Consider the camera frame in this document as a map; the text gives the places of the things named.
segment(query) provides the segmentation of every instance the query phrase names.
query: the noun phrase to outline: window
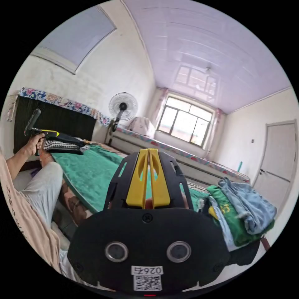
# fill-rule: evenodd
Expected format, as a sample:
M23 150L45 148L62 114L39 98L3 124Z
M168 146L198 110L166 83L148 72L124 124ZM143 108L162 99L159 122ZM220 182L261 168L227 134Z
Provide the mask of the window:
M158 130L202 147L211 119L211 112L169 97Z
M90 51L114 30L111 20L98 6L94 6L55 28L38 44L32 55L74 74Z

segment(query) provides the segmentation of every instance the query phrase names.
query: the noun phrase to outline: gray pants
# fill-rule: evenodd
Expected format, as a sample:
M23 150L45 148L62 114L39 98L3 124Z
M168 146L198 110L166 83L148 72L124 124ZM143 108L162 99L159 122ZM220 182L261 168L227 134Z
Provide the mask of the gray pants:
M51 228L54 208L62 184L62 169L56 162L48 163L21 193Z
M61 166L56 162L50 162L34 176L25 190L21 191L32 208L43 218L50 229L53 212L61 190L62 175ZM67 253L65 250L59 251L61 274L71 280L91 286L82 281L74 271L68 261ZM108 290L100 285L97 288Z

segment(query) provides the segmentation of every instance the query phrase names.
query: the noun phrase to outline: label sticker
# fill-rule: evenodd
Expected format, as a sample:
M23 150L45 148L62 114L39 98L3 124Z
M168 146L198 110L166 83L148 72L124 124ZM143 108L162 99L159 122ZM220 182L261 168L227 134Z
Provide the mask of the label sticker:
M161 291L161 275L134 275L134 291Z
M131 266L131 275L162 275L163 267Z

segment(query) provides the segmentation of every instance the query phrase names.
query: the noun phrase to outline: houndstooth cloth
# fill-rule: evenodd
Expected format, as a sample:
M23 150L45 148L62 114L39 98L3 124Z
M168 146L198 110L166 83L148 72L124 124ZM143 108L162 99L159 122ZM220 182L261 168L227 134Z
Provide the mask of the houndstooth cloth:
M85 145L85 146L82 146L82 147L79 147L78 145L76 144L71 144L71 143L64 143L64 142L61 142L61 141L55 141L55 140L44 140L43 142L43 147L44 147L44 150L45 151L48 151L48 150L56 150L56 149L71 149L71 150L80 150L81 152L85 152L86 150L89 150L90 149L90 146L89 145Z

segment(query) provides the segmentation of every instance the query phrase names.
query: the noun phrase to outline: window frame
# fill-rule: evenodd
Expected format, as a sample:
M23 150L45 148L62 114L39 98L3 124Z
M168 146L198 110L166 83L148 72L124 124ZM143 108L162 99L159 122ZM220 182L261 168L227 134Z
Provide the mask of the window frame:
M188 113L188 114L190 114L190 115L193 115L193 116L197 117L197 119L202 119L203 121L207 121L207 120L205 120L205 119L203 119L203 118L201 118L201 117L199 117L199 116L197 116L197 115L194 115L194 114L192 114L192 113L190 113L190 112L186 112L186 111L181 110L181 109L179 109L179 108L171 107L171 106L165 104L164 109L163 109L163 112L162 112L161 117L160 117L160 120L159 120L159 124L158 124L158 127L157 127L157 131L158 131L158 132L161 132L161 133L164 133L164 134L167 134L167 135L169 135L169 136L171 136L171 137L173 137L173 138L177 138L177 139L179 139L179 140L181 140L181 141L183 141L183 142L187 142L187 143L189 143L189 144L195 145L195 146L197 146L197 147L203 149L203 146L204 146L204 144L205 144L205 142L206 142L206 138L207 138L208 132L209 132L209 130L210 130L211 122L213 121L213 115L214 115L214 113L211 112L211 111L209 111L208 109L204 109L203 107L197 106L197 105L192 104L192 103L190 103L190 102L188 102L188 101L184 101L184 100L182 100L182 99L180 99L180 98L176 98L176 97L174 97L174 96L172 96L172 95L168 95L166 102L168 101L168 98L170 98L170 97L173 98L173 99L176 99L176 100L185 102L185 103L187 103L187 104L190 104L189 111L190 111L190 109L191 109L191 106L195 106L195 107L198 107L198 108L200 108L200 109L202 109L202 110L204 110L204 111L206 111L206 112L211 113L211 114L212 114L212 116L211 116L211 120L208 122L206 131L205 131L205 135L204 135L204 137L203 137L203 140L202 140L201 145L198 145L198 144L196 144L196 143L191 142L192 137L193 137L193 133L194 133L194 130L195 130L195 127L196 127L196 123L195 123L194 129L193 129L193 132L192 132L192 134L191 134L190 140L189 140L189 141L186 141L186 140L181 139L181 138L179 138L179 137L177 137L177 136L173 136L173 135L171 135L171 133L172 133L172 131L173 131L173 128L174 128L175 121L176 121L177 116L178 116L178 112L179 112L179 111L182 111L182 112L185 112L185 113ZM174 110L177 111L177 112L176 112L176 115L175 115L175 117L174 117L174 120L173 120L173 123L172 123L172 126L171 126L171 128L170 128L169 133L164 132L164 131L162 131L162 130L159 129L166 108L171 108L171 109L174 109Z
M77 66L70 60L60 56L58 53L52 51L51 49L41 47L37 45L34 50L30 53L30 55L35 56L37 58L41 58L44 60L47 60L56 66L70 72L73 75L76 75L78 69L81 67L82 63L85 61L85 59L93 52L93 50L101 43L106 37L108 37L111 33L115 32L117 30L117 27L115 23L112 21L112 19L107 15L107 13L104 11L100 5L95 5L93 6L95 9L97 9L99 12L102 12L107 19L111 22L113 25L114 29L110 31L108 34L106 34L103 38L101 38L91 49L90 51L84 56L80 64Z

